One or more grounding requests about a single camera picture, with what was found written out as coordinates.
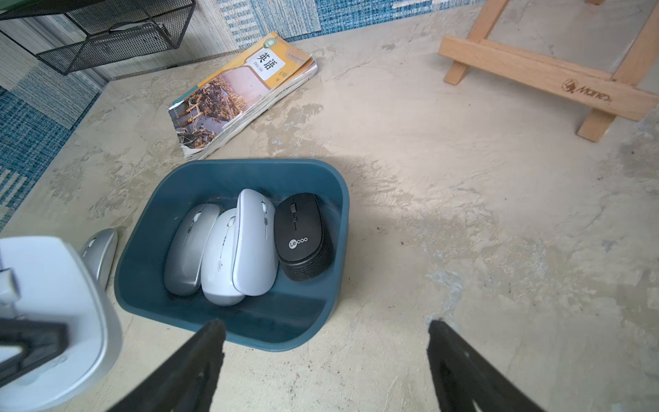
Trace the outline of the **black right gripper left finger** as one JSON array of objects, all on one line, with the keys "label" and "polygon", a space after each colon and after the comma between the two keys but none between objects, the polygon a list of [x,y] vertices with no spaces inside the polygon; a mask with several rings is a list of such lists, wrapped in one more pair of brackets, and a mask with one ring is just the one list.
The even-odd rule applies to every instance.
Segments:
[{"label": "black right gripper left finger", "polygon": [[225,324],[210,321],[111,410],[209,411],[225,339]]}]

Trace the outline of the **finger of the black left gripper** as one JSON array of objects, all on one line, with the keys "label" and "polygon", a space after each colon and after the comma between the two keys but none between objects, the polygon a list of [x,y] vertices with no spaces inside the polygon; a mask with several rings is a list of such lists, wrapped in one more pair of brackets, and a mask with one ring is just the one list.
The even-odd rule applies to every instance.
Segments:
[{"label": "finger of the black left gripper", "polygon": [[69,346],[65,323],[1,319],[1,346],[17,346],[19,353],[1,361],[1,387],[54,360]]}]

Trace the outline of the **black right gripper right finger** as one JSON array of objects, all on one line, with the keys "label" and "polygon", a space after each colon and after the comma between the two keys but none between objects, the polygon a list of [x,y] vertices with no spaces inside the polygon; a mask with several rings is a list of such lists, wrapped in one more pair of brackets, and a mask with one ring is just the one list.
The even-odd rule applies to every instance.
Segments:
[{"label": "black right gripper right finger", "polygon": [[449,324],[429,325],[427,357],[442,411],[541,411]]}]

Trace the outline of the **white ribbed mouse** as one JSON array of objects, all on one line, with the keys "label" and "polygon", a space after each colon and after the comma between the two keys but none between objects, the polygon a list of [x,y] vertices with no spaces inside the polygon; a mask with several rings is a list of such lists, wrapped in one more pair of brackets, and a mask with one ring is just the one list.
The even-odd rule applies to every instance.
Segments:
[{"label": "white ribbed mouse", "polygon": [[[59,322],[69,346],[54,360],[1,387],[3,411],[42,411],[101,381],[122,348],[122,329],[106,291],[78,252],[52,236],[1,241],[1,319]],[[19,353],[2,347],[1,361]]]}]

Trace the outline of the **silver slim mouse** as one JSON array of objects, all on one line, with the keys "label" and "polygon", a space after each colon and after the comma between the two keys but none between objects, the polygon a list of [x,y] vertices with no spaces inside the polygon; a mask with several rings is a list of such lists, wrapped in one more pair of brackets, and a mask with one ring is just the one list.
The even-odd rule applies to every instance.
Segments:
[{"label": "silver slim mouse", "polygon": [[80,257],[90,276],[106,289],[118,246],[116,228],[106,228],[92,235],[80,250]]}]

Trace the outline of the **white slim mouse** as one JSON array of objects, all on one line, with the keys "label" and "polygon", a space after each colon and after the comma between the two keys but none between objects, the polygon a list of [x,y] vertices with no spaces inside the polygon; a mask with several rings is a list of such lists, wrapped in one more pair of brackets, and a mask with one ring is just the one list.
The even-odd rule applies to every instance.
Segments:
[{"label": "white slim mouse", "polygon": [[240,192],[237,207],[233,285],[242,295],[264,295],[276,281],[279,264],[274,238],[276,209],[252,189]]}]

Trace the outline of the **black Lecoo mouse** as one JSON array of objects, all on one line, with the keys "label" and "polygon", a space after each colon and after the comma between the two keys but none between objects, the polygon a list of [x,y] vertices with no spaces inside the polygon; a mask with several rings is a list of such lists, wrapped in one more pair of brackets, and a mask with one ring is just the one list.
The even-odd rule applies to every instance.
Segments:
[{"label": "black Lecoo mouse", "polygon": [[276,207],[274,237],[280,263],[292,281],[310,281],[330,267],[333,245],[315,194],[297,193]]}]

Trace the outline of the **white mouse in box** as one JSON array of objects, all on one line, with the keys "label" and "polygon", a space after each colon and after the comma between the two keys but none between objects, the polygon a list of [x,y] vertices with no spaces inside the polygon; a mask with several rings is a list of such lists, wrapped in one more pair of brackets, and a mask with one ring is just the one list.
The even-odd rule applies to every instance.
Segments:
[{"label": "white mouse in box", "polygon": [[237,208],[218,216],[209,234],[201,266],[201,288],[211,303],[229,307],[244,300],[233,284],[233,261]]}]

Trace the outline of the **silver mouse in box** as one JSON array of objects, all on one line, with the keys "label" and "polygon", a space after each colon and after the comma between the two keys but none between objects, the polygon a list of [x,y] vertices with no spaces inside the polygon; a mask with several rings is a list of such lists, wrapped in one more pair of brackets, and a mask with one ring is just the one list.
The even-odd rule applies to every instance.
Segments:
[{"label": "silver mouse in box", "polygon": [[220,213],[216,204],[199,204],[182,219],[166,258],[164,283],[170,293],[188,296],[200,288],[204,248]]}]

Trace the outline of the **yellow textbook on table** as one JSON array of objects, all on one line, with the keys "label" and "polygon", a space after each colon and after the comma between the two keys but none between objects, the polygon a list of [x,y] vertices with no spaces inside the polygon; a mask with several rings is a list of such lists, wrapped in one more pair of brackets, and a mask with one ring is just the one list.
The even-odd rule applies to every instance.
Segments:
[{"label": "yellow textbook on table", "polygon": [[168,108],[184,158],[207,158],[318,70],[312,55],[266,35]]}]

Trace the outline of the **small wooden easel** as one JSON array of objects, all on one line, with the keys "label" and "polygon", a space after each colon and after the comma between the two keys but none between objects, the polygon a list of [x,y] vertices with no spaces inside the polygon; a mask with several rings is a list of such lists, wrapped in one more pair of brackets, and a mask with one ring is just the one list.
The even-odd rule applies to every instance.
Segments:
[{"label": "small wooden easel", "polygon": [[658,105],[658,95],[638,88],[658,56],[658,8],[655,7],[617,70],[607,73],[488,36],[506,9],[506,1],[485,2],[465,39],[446,35],[439,55],[453,61],[444,81],[458,85],[474,67],[591,108],[577,135],[599,142],[616,118],[642,120]]}]

